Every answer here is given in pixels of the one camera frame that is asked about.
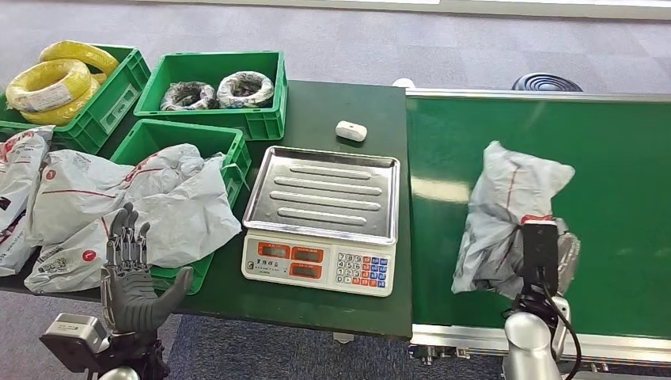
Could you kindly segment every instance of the digital scale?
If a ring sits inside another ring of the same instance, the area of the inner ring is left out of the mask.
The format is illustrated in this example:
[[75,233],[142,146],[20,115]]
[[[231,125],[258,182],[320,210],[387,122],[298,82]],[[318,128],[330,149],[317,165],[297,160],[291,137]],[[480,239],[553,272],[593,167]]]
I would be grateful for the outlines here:
[[243,225],[248,279],[386,297],[392,293],[400,163],[272,146]]

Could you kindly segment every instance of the black cable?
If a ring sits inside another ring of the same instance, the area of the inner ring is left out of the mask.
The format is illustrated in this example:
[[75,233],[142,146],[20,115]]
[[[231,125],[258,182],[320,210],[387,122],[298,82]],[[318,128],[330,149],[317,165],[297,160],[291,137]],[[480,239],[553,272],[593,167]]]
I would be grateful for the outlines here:
[[559,311],[559,307],[555,304],[554,301],[552,301],[552,296],[550,295],[550,291],[548,290],[548,285],[545,283],[545,276],[544,276],[544,271],[543,268],[538,268],[538,277],[540,279],[540,285],[543,287],[543,292],[545,293],[545,298],[548,300],[548,303],[552,307],[552,309],[555,310],[557,313],[557,316],[559,319],[564,322],[565,326],[568,329],[568,332],[571,333],[571,336],[573,337],[573,343],[575,344],[575,365],[573,366],[573,369],[571,372],[568,374],[565,380],[571,380],[575,374],[578,373],[580,370],[580,365],[582,364],[582,350],[580,348],[580,342],[578,342],[578,335],[575,334],[575,331],[573,331],[573,327],[571,326],[571,323],[564,317],[564,314]]

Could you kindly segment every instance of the robotic arm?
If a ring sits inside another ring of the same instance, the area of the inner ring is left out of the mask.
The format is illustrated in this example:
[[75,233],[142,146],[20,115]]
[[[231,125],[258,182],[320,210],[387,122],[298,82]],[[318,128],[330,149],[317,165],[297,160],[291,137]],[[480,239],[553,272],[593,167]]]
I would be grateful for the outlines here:
[[507,380],[561,380],[556,360],[563,353],[567,331],[573,336],[577,359],[566,377],[572,379],[581,364],[578,338],[571,328],[571,309],[558,295],[559,235],[552,220],[529,220],[521,228],[524,287],[515,298],[504,330],[508,356],[503,360]]
[[89,379],[98,374],[100,380],[162,380],[170,373],[157,330],[186,295],[193,269],[180,269],[175,283],[158,297],[147,265],[150,226],[145,223],[135,236],[137,218],[127,203],[108,237],[100,298],[111,333],[95,317],[61,313],[40,337],[68,370],[88,370]]

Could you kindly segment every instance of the scale keypad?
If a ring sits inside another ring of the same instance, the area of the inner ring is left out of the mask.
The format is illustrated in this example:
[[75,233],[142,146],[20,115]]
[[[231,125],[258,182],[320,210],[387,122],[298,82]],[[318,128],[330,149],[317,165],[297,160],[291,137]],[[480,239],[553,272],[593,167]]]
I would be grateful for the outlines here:
[[338,253],[335,281],[360,287],[386,287],[388,259]]

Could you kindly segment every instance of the black wire coil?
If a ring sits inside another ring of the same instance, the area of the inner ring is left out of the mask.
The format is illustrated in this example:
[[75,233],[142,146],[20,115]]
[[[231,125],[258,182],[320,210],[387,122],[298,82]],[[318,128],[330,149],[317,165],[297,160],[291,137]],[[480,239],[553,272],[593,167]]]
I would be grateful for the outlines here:
[[531,73],[521,76],[513,84],[516,91],[564,91],[581,93],[582,89],[575,82],[553,74]]

